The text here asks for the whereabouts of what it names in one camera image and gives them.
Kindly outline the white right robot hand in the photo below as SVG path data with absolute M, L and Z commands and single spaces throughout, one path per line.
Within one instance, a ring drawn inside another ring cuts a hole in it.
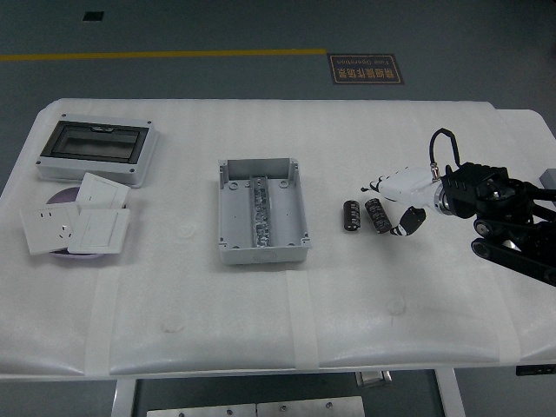
M 440 209 L 441 182 L 434 181 L 427 169 L 404 168 L 392 175 L 381 176 L 376 182 L 361 188 L 361 192 L 368 191 L 377 192 L 385 200 L 407 207 L 399 223 L 394 226 L 380 201 L 376 198 L 368 200 L 365 208 L 379 234 L 409 236 L 426 220 L 426 208 Z

